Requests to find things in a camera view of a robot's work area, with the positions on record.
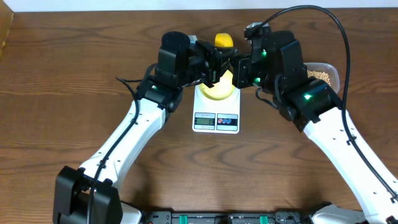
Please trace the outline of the yellow plastic scoop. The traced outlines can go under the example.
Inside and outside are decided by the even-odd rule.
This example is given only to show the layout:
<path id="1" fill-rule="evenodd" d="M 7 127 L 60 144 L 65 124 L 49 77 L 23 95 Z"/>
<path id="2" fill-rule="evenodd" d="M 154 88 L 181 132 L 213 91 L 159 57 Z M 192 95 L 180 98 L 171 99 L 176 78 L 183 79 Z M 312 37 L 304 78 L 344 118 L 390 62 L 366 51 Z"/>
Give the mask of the yellow plastic scoop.
<path id="1" fill-rule="evenodd" d="M 219 34 L 216 34 L 216 36 L 215 36 L 215 46 L 216 47 L 232 47 L 233 40 L 229 34 L 219 33 Z M 220 82 L 232 83 L 233 74 L 230 71 L 230 67 L 231 67 L 230 62 L 227 62 L 227 64 L 221 69 L 222 76 L 220 77 Z"/>

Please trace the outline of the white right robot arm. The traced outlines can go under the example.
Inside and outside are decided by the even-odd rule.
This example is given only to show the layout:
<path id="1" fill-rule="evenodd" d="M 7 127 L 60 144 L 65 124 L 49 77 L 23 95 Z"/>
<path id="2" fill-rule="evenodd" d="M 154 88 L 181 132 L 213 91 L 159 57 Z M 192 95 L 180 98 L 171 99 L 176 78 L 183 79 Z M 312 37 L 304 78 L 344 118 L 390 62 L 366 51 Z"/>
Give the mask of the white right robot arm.
<path id="1" fill-rule="evenodd" d="M 280 115 L 329 158 L 368 223 L 397 223 L 397 178 L 360 135 L 331 86 L 308 77 L 293 33 L 260 32 L 250 41 L 251 53 L 231 57 L 234 85 L 257 86 L 272 95 Z"/>

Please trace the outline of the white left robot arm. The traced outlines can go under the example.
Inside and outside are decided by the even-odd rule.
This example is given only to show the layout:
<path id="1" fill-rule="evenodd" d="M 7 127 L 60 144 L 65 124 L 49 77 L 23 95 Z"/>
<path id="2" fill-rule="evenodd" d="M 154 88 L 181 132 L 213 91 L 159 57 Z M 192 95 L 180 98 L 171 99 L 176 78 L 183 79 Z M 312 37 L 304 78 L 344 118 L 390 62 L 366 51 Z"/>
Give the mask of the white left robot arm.
<path id="1" fill-rule="evenodd" d="M 229 34 L 214 44 L 172 31 L 162 36 L 158 61 L 149 65 L 132 105 L 108 140 L 78 169 L 65 166 L 55 181 L 54 223 L 140 223 L 142 212 L 123 203 L 119 190 L 149 139 L 179 106 L 183 89 L 211 88 L 230 75 L 236 53 Z"/>

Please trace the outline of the yellow bowl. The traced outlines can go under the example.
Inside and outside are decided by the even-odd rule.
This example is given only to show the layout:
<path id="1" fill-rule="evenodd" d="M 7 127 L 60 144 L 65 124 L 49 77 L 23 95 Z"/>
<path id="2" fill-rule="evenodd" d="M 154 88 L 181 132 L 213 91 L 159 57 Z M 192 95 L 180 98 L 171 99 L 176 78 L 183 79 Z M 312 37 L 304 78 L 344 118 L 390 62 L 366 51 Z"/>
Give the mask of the yellow bowl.
<path id="1" fill-rule="evenodd" d="M 225 100 L 232 95 L 235 87 L 232 84 L 233 73 L 227 70 L 220 81 L 209 88 L 205 84 L 199 85 L 199 91 L 207 98 L 215 101 Z"/>

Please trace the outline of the white digital kitchen scale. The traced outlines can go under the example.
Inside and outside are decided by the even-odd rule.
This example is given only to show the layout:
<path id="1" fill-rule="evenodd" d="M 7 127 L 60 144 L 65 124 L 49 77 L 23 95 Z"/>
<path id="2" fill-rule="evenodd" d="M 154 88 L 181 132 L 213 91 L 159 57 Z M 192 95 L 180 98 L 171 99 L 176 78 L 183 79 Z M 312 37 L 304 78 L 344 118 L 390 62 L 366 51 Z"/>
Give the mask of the white digital kitchen scale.
<path id="1" fill-rule="evenodd" d="M 195 87 L 192 130 L 197 133 L 237 134 L 240 129 L 241 90 L 220 101 L 211 100 Z"/>

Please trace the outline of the soybeans pile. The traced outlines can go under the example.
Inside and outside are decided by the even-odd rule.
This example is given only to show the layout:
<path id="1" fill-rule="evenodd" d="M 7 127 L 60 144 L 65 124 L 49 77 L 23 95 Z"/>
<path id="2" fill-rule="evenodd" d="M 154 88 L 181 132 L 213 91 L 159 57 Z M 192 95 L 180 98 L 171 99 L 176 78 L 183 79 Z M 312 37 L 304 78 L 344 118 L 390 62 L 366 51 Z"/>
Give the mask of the soybeans pile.
<path id="1" fill-rule="evenodd" d="M 308 77 L 314 77 L 316 79 L 320 79 L 325 81 L 327 84 L 331 84 L 329 74 L 326 72 L 317 72 L 309 70 L 307 72 Z"/>

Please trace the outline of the clear plastic container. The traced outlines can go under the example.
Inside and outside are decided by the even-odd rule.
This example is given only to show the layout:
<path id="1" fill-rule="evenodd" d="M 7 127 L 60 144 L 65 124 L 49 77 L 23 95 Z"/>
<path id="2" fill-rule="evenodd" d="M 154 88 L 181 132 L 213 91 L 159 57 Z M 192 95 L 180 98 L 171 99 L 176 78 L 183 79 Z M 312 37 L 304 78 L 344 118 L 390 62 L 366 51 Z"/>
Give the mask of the clear plastic container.
<path id="1" fill-rule="evenodd" d="M 338 93 L 340 90 L 340 78 L 336 68 L 328 63 L 308 62 L 305 63 L 309 77 L 324 80 Z"/>

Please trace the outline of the cardboard box edge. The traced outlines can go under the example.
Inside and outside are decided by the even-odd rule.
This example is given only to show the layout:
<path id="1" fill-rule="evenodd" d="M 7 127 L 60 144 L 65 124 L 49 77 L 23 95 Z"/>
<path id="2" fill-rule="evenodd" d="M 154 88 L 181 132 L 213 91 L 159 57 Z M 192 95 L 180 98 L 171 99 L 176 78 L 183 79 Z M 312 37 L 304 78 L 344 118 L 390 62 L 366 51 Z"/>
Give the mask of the cardboard box edge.
<path id="1" fill-rule="evenodd" d="M 9 6 L 1 0 L 0 5 L 0 53 L 5 48 L 6 40 L 9 35 L 11 24 L 14 18 L 14 12 L 9 8 Z"/>

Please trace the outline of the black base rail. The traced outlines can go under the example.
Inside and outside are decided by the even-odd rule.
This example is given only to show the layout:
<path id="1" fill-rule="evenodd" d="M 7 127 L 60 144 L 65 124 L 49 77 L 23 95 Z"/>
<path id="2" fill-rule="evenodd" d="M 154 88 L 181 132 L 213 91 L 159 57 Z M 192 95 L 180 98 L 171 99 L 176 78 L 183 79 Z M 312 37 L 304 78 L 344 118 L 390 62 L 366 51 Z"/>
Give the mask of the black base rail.
<path id="1" fill-rule="evenodd" d="M 299 212 L 274 213 L 177 213 L 154 211 L 142 214 L 138 224 L 304 224 L 312 223 Z"/>

